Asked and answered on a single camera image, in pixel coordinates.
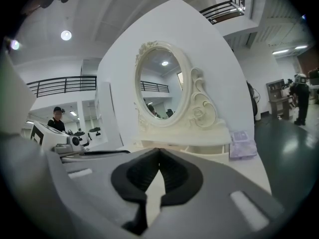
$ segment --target balcony railing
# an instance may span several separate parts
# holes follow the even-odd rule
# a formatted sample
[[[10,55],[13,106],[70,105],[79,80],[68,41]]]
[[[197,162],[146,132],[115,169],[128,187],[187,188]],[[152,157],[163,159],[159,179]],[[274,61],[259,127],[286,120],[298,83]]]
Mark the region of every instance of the balcony railing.
[[[169,93],[168,85],[158,84],[154,82],[141,81],[141,91],[154,91]]]
[[[36,97],[74,91],[96,90],[96,76],[72,76],[27,83]]]
[[[244,15],[245,0],[228,0],[210,6],[200,13],[213,25],[224,20]]]

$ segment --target brown wall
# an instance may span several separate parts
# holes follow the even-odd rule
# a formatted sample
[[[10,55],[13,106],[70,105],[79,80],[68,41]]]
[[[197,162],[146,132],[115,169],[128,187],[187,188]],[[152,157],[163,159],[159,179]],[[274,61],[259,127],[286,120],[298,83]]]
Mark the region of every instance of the brown wall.
[[[308,72],[319,67],[319,50],[317,46],[312,47],[298,56],[302,72],[308,76]]]

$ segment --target white slot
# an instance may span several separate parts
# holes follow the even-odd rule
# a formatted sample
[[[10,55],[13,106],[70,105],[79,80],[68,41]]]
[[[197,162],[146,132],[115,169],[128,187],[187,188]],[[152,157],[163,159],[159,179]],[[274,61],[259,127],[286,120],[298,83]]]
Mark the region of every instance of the white slot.
[[[81,171],[78,171],[78,172],[69,173],[69,177],[71,179],[74,179],[74,178],[82,177],[82,176],[85,176],[85,175],[88,175],[88,174],[91,174],[91,173],[92,173],[92,170],[90,168],[87,168],[87,169],[84,169],[84,170],[81,170]]]
[[[240,210],[252,231],[256,232],[268,226],[269,220],[258,210],[254,203],[252,203],[243,192],[235,191],[230,194],[230,198]]]

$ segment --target oval mirror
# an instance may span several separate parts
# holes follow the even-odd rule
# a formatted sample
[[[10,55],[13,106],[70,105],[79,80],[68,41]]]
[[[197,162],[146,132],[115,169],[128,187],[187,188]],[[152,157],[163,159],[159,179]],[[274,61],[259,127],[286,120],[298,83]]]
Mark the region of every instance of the oval mirror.
[[[176,111],[181,100],[183,75],[170,51],[154,49],[141,63],[140,90],[145,109],[153,117],[165,120]]]

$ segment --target person wearing black cap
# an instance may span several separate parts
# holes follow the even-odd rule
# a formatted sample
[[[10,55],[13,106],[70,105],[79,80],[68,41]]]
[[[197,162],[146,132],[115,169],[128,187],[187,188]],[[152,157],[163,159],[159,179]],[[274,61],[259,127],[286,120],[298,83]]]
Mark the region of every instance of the person wearing black cap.
[[[60,132],[65,132],[64,123],[61,121],[63,110],[60,107],[55,107],[53,110],[53,118],[49,120],[48,126],[59,130]]]

